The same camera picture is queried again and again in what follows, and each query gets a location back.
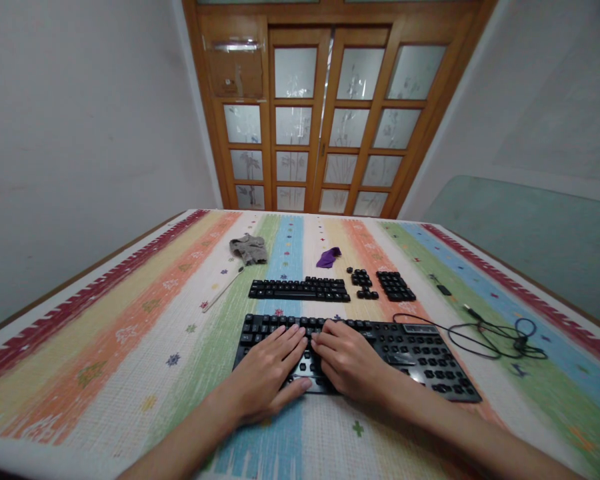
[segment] purple object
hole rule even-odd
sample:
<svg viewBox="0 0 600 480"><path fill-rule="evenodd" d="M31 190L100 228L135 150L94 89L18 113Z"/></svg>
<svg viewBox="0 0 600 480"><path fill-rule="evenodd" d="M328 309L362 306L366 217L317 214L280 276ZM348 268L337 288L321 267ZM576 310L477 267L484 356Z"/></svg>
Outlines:
<svg viewBox="0 0 600 480"><path fill-rule="evenodd" d="M315 266L320 268L331 268L333 262L335 262L335 258L340 255L342 255L342 252L340 252L338 247L329 249L326 252L323 252L322 257L320 257L320 260L318 260L318 263L316 263Z"/></svg>

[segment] red stripe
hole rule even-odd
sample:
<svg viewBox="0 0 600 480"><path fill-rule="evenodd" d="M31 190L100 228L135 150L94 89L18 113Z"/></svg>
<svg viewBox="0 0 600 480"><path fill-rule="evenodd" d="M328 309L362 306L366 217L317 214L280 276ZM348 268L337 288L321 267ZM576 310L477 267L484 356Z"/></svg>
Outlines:
<svg viewBox="0 0 600 480"><path fill-rule="evenodd" d="M600 339L596 338L594 334L582 328L578 323L574 322L573 320L570 320L568 316L566 316L564 313L559 312L558 310L550 306L540 297L536 296L535 294L524 288L518 282L510 279L500 270L488 264L474 252L462 246L460 242L444 234L433 225L423 224L422 226L423 228L434 234L436 237L438 237L440 240L442 240L442 242L446 243L450 248L462 255L466 260L470 261L476 267L480 268L480 270L485 272L492 279L496 280L500 285L506 288L506 290L508 290L514 296L522 299L526 304L528 304L531 308L536 310L536 312L540 313L554 326L562 330L562 332L564 332L571 340L576 342L576 344L578 344L580 347L584 348L585 350L590 352L590 354L592 354L594 357L600 360Z"/></svg>
<svg viewBox="0 0 600 480"><path fill-rule="evenodd" d="M22 330L18 335L7 340L0 347L0 375L34 353L50 336L57 333L62 327L68 325L69 322L100 300L102 296L140 266L144 265L147 260L164 249L176 236L180 235L208 212L208 210L197 210L192 213L158 238L134 252L134 254L106 272L102 277L94 280L94 282L90 283L74 296L56 306L56 308L48 312L44 317L33 322L32 325Z"/></svg>

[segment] black cable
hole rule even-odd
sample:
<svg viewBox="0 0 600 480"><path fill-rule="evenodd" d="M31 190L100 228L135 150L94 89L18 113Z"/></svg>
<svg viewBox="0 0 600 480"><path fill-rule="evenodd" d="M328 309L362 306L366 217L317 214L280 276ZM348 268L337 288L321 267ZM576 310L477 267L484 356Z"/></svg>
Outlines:
<svg viewBox="0 0 600 480"><path fill-rule="evenodd" d="M432 322L431 320L427 320L425 318L418 317L418 315L412 315L410 313L402 313L402 312L393 314L393 322L397 323L395 318L399 317L399 316L412 317L412 318L416 318L418 320L423 320L425 322L428 322L428 323L438 327L439 329L445 330L447 332L447 335L449 336L449 340L451 340L451 342L453 342L453 344L456 345L457 347L462 348L462 350L466 350L470 353L473 353L474 355L478 355L478 356L480 356L482 358L486 358L486 359L498 360L499 358L502 358L502 357L507 357L507 358L511 358L511 359L520 359L520 358L526 357L526 358L532 358L532 359L537 359L537 360L545 360L545 359L549 358L547 356L547 354L544 352L544 350L536 348L536 347L530 347L528 345L529 338L532 337L533 334L535 334L535 332L537 330L537 326L533 320L530 320L528 318L518 318L518 320L515 321L515 324L513 327L499 327L498 325L494 325L494 324L484 320L484 318L482 318L475 310L470 308L470 306L465 305L465 308L467 309L467 312L473 318L475 318L477 320L476 323L458 323L457 325L452 325L447 328L447 327L443 327L442 325L438 325L436 322ZM519 324L522 321L527 321L531 324L533 329L531 330L530 333L524 333L520 330ZM476 330L482 336L482 338L485 340L486 343L482 343L478 340L474 340L471 337L468 337L468 336L466 336L462 333L458 333L456 331L463 327L476 327ZM515 336L508 334L507 331L514 331ZM485 335L485 332L490 332L494 335L497 335L498 337L503 337L503 338L506 338L509 340L513 340L513 349L518 352L518 355L510 355L508 353L502 352L498 347L496 347L493 344L493 342L491 342L491 340L489 340L487 338L487 336ZM492 352L495 352L495 355L486 355L484 353L476 352L474 350L463 347L462 345L460 345L458 342L456 342L453 339L452 334L458 335L459 337L466 338L467 340L477 343L478 345L482 346L483 348L486 348L487 350L491 350Z"/></svg>

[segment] table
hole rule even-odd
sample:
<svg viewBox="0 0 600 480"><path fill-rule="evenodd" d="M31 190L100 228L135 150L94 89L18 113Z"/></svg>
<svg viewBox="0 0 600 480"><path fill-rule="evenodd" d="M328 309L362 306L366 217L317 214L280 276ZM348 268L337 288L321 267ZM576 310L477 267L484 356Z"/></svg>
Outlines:
<svg viewBox="0 0 600 480"><path fill-rule="evenodd" d="M266 240L245 268L229 240ZM332 269L315 264L340 247ZM398 270L416 302L355 298L346 268ZM434 274L452 296L444 296ZM344 278L350 303L255 300L253 279ZM549 360L490 361L452 347L484 402L463 405L572 469L600 478L600 328L439 225L191 210L0 330L0 469L36 478L112 477L176 426L231 371L246 313L442 325L534 320ZM401 436L342 397L305 395L243 428L202 478L457 478L477 472L420 432Z"/></svg>

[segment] gray cloth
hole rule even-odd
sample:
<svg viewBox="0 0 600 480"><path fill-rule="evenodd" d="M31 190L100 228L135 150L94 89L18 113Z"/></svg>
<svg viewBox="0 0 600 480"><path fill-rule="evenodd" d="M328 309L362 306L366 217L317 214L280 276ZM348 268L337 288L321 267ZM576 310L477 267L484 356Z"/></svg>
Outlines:
<svg viewBox="0 0 600 480"><path fill-rule="evenodd" d="M267 249L265 240L262 237L252 237L246 234L241 239L234 239L229 242L231 252L245 262L245 265L267 262Z"/></svg>

